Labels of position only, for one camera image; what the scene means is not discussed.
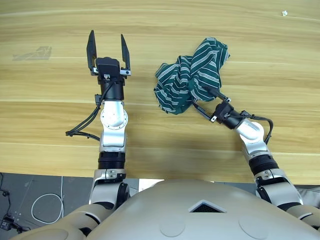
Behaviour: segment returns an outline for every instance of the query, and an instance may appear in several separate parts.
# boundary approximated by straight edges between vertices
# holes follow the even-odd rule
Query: wooden table
[[[87,67],[91,29],[98,56],[121,59],[120,33],[130,51],[128,177],[253,181],[233,131],[193,108],[165,114],[153,92],[161,63],[192,55],[211,36],[231,54],[221,91],[237,110],[273,119],[269,148],[293,183],[320,184],[318,0],[3,1],[1,172],[93,176],[98,143],[65,136],[91,113],[100,91]],[[33,55],[37,50],[50,57]],[[86,130],[101,129],[97,118]]]

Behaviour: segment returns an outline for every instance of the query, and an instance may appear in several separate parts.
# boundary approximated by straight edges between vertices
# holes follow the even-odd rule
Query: black cable
[[[11,213],[9,213],[9,210],[10,210],[10,208],[11,208],[11,200],[10,200],[10,193],[9,193],[9,191],[2,189],[2,184],[3,184],[3,182],[4,182],[4,174],[3,174],[2,172],[0,172],[0,175],[1,175],[0,191],[2,192],[2,196],[8,198],[8,208],[7,208],[7,210],[6,210],[5,215],[4,215],[3,218],[2,218],[2,219],[4,219],[5,217],[10,217],[10,216],[11,216]],[[30,230],[31,230],[30,227],[28,227],[28,226],[21,226],[21,225],[19,225],[19,224],[16,223],[16,222],[11,223],[11,227],[14,228],[14,229],[16,229],[16,231],[18,232],[18,234],[21,234],[22,232],[26,232],[26,231],[30,231]]]
[[[6,210],[5,216],[11,216],[11,214],[9,213],[9,210],[11,208],[10,193],[9,193],[9,191],[2,189],[2,184],[3,184],[3,181],[4,181],[4,175],[3,175],[2,172],[0,172],[0,175],[1,175],[0,192],[2,192],[2,196],[8,198],[8,208]]]
[[[1,183],[0,183],[0,189],[2,189],[2,182],[4,180],[4,175],[2,172],[0,172],[0,175],[1,175]]]
[[[93,134],[90,134],[90,133],[87,133],[87,132],[83,132],[81,131],[82,129],[86,128],[89,124],[91,124],[93,122],[93,120],[96,118],[96,116],[98,115],[98,112],[100,110],[100,106],[102,104],[102,101],[103,99],[105,98],[107,92],[110,90],[110,88],[112,87],[114,83],[111,82],[109,84],[109,86],[105,89],[105,91],[103,92],[102,96],[101,96],[101,99],[99,101],[99,103],[97,104],[96,108],[93,110],[93,112],[85,119],[83,120],[81,123],[79,123],[77,126],[75,126],[73,129],[69,130],[69,131],[66,131],[65,132],[65,135],[66,136],[85,136],[87,137],[88,139],[89,138],[92,138],[92,139],[95,139],[97,141],[100,141],[100,138],[96,135],[93,135]]]
[[[85,136],[87,137],[88,139],[94,139],[94,140],[97,140],[97,141],[100,141],[100,137],[96,136],[96,135],[93,135],[93,134],[90,134],[90,133],[87,133],[87,132],[83,132],[83,131],[78,131],[77,133],[74,133],[74,135],[77,135],[77,136]]]
[[[240,113],[240,115],[238,115],[238,116],[231,115],[230,117],[233,117],[233,118],[248,118],[248,119],[253,119],[253,120],[258,120],[258,121],[267,121],[269,123],[269,132],[266,135],[266,137],[264,139],[264,142],[265,142],[265,144],[268,144],[268,142],[269,142],[269,140],[271,138],[272,130],[274,129],[274,122],[271,119],[263,117],[263,116],[256,116],[254,114],[249,114],[246,111],[242,111]]]

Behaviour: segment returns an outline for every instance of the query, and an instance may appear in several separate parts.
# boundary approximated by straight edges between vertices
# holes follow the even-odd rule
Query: gray floor
[[[35,229],[46,224],[34,220],[31,216],[33,202],[41,195],[54,193],[60,195],[61,177],[4,173],[2,189],[10,192],[10,213],[14,220],[21,226]],[[139,189],[138,179],[126,179],[132,189]],[[229,183],[247,192],[255,194],[254,183]],[[90,177],[63,177],[64,215],[71,213],[76,208],[88,204],[91,191],[92,178]],[[8,208],[8,198],[0,195],[0,221]],[[33,209],[34,215],[46,222],[54,221],[61,209],[60,201],[54,196],[41,198]],[[17,235],[16,230],[5,231],[0,229],[0,240],[8,240]]]

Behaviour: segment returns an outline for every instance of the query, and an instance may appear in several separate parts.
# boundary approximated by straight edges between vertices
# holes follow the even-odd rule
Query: cloth
[[[203,87],[221,88],[220,68],[229,56],[227,45],[206,37],[193,56],[179,56],[174,64],[163,63],[155,73],[154,93],[160,108],[181,114],[196,100],[214,100]]]

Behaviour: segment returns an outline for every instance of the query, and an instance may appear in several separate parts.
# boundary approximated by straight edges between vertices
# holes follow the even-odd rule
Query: green striped cloth
[[[179,56],[174,64],[163,63],[155,73],[154,93],[160,108],[181,114],[197,100],[214,100],[203,87],[221,88],[219,71],[229,57],[227,45],[207,37],[193,56]]]

